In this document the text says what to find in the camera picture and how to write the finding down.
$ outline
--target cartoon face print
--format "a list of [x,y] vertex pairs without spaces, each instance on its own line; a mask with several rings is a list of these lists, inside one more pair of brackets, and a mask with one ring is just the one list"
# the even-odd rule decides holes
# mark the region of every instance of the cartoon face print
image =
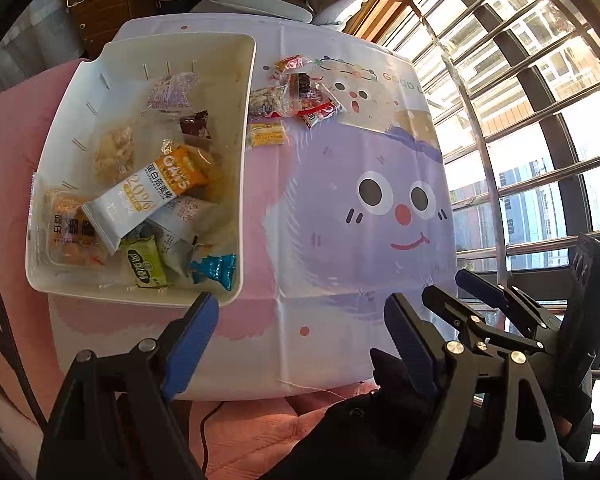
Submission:
[[338,122],[384,132],[393,123],[396,105],[372,70],[328,57],[318,60],[311,78],[321,81],[348,113]]
[[442,155],[391,132],[331,123],[298,142],[289,235],[307,279],[333,294],[424,287],[456,271]]

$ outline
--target oats bar wrapper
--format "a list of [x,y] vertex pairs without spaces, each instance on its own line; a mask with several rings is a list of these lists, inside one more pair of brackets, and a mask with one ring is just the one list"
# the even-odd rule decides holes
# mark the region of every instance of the oats bar wrapper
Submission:
[[110,254],[131,229],[158,208],[208,179],[179,146],[82,207]]

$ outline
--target pink cartoon nose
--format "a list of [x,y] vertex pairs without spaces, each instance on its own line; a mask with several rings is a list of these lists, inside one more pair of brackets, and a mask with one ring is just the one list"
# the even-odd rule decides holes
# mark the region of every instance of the pink cartoon nose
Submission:
[[395,219],[400,225],[409,225],[411,223],[411,210],[404,204],[398,204],[395,207]]

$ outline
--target yellow snack package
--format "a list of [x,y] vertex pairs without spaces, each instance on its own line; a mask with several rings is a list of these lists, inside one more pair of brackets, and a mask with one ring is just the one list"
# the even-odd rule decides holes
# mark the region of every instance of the yellow snack package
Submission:
[[281,122],[252,123],[247,135],[247,146],[259,148],[270,144],[285,144],[287,142],[285,127]]

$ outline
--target black cable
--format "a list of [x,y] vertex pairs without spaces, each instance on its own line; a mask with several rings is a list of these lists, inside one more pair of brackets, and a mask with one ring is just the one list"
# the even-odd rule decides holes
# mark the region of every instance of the black cable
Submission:
[[40,429],[43,431],[46,430],[46,418],[40,409],[40,405],[38,404],[38,400],[36,399],[36,395],[33,393],[33,389],[29,384],[29,378],[27,377],[26,372],[24,371],[24,366],[22,365],[22,360],[20,359],[20,353],[18,352],[18,346],[16,345],[16,340],[13,337],[13,332],[11,331],[11,323],[9,323],[9,316],[7,315],[7,309],[4,307],[4,301],[2,300],[2,295],[0,294],[0,328],[1,332],[4,336],[4,342],[9,346],[10,355],[4,355],[5,348],[0,348],[0,352],[7,359],[7,362],[16,373],[16,377],[18,378],[18,382],[20,383],[20,387],[22,388],[22,392],[24,393],[25,399],[27,399],[27,404],[29,405],[33,416],[36,419],[36,422],[40,426]]
[[200,440],[202,441],[202,451],[204,453],[202,459],[202,472],[206,474],[206,464],[209,461],[209,448],[206,446],[206,438],[205,438],[205,422],[208,421],[212,415],[216,414],[222,405],[224,404],[224,400],[220,402],[214,409],[208,412],[200,421]]

